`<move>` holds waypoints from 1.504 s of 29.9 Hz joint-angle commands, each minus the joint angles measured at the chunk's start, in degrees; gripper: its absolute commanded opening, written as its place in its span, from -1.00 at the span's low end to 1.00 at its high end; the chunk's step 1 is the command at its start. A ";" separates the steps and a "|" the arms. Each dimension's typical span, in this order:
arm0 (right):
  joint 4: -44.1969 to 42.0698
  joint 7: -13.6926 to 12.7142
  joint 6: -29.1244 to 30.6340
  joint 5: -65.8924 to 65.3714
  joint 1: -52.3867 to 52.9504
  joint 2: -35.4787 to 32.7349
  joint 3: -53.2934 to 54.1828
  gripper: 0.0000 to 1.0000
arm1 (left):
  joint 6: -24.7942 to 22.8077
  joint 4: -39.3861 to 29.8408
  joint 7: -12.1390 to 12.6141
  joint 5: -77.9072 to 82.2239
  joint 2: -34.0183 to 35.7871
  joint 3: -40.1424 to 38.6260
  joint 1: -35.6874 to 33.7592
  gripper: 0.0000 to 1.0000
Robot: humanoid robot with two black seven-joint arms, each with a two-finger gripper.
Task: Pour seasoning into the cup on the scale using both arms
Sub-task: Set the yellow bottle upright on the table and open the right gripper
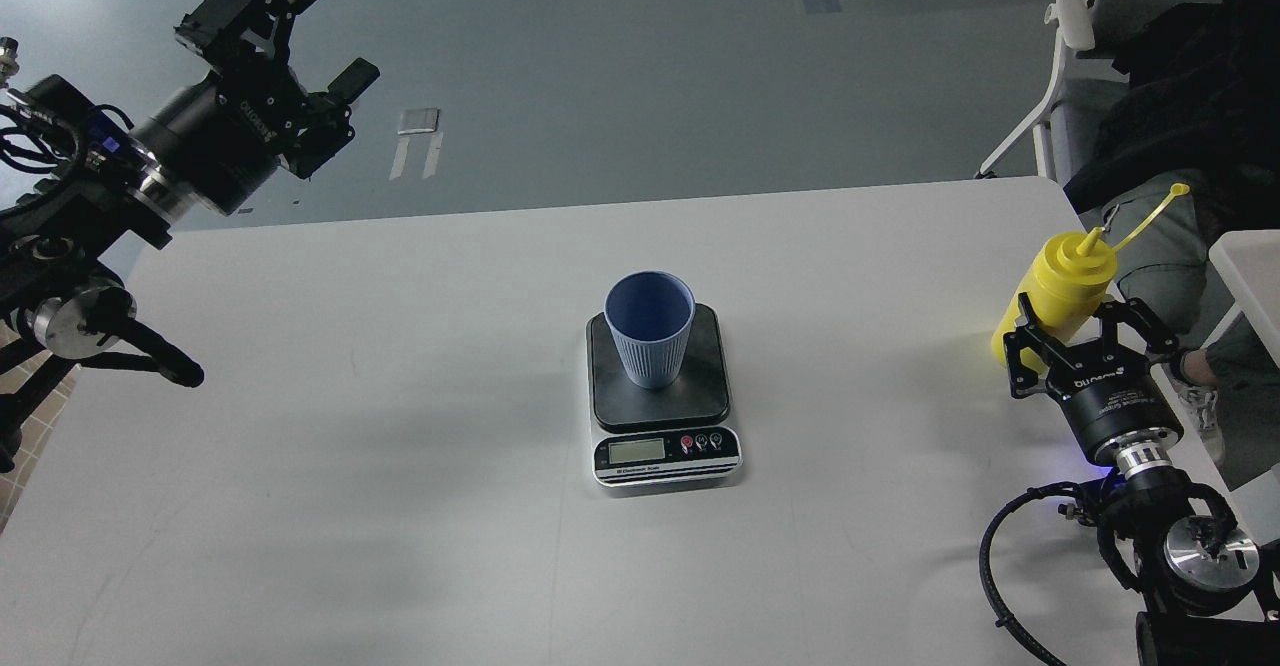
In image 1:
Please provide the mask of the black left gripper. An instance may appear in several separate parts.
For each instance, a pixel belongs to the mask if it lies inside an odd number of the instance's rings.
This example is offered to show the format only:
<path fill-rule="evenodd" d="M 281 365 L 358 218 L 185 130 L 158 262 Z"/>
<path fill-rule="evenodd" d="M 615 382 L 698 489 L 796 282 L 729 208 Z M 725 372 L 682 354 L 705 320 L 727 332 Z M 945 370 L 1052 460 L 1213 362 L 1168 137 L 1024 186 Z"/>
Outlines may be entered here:
<path fill-rule="evenodd" d="M 280 165 L 311 178 L 353 138 L 352 111 L 380 77 L 355 59 L 324 91 L 305 93 L 289 65 L 294 20 L 317 0 L 204 0 L 175 40 L 209 67 L 131 128 L 152 174 L 229 214 Z"/>

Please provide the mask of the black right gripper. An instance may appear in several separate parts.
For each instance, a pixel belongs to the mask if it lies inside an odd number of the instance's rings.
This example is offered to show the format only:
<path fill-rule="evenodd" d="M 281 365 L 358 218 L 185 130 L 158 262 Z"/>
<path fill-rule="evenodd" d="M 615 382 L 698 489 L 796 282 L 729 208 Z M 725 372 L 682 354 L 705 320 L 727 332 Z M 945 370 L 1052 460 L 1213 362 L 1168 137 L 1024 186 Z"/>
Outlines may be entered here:
<path fill-rule="evenodd" d="M 1166 452 L 1181 441 L 1184 426 L 1149 373 L 1149 362 L 1180 352 L 1180 341 L 1143 300 L 1103 301 L 1092 314 L 1100 337 L 1075 345 L 1048 332 L 1028 292 L 1016 305 L 1014 329 L 1002 336 L 1010 396 L 1046 392 L 1089 464 L 1119 467 L 1139 446 Z M 1137 334 L 1142 352 L 1120 341 L 1120 327 Z"/>

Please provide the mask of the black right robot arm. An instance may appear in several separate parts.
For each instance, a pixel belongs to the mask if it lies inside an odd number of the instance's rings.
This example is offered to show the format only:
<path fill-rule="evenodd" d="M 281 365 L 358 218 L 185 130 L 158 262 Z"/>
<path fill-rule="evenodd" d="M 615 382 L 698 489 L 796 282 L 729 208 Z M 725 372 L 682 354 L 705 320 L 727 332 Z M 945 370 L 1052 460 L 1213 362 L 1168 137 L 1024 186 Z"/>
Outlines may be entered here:
<path fill-rule="evenodd" d="M 1152 378 L 1171 357 L 1175 336 L 1139 300 L 1094 310 L 1100 334 L 1065 345 L 1041 321 L 1028 295 L 1001 342 L 1012 397 L 1047 394 L 1061 410 L 1101 479 L 1033 487 L 1006 503 L 979 544 L 982 589 L 1002 628 L 1046 665 L 1059 657 L 1020 624 L 1001 596 L 992 565 L 1005 519 L 1038 499 L 1094 530 L 1117 583 L 1138 593 L 1137 658 L 1143 665 L 1275 665 L 1277 547 L 1243 530 L 1228 499 L 1176 467 L 1170 450 L 1183 426 Z"/>

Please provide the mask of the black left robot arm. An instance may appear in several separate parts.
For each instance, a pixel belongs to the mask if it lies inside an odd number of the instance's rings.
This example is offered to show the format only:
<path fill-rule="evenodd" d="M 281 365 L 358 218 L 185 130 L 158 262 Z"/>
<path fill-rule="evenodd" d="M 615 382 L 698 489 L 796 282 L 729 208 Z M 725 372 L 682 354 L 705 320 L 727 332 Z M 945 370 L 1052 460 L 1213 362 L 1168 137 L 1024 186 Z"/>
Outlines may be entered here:
<path fill-rule="evenodd" d="M 38 181 L 3 210 L 1 310 L 15 333 L 3 370 L 44 356 L 3 397 L 4 473 L 15 469 L 23 424 L 74 368 L 202 384 L 202 368 L 137 319 L 101 257 L 129 233 L 160 250 L 195 204 L 229 215 L 276 172 L 307 179 L 353 140 L 353 104 L 379 70 L 358 58 L 326 88 L 298 82 L 291 35 L 316 1 L 204 0 L 175 38 L 206 77 L 140 124 L 59 76 L 4 88 L 3 161 Z"/>

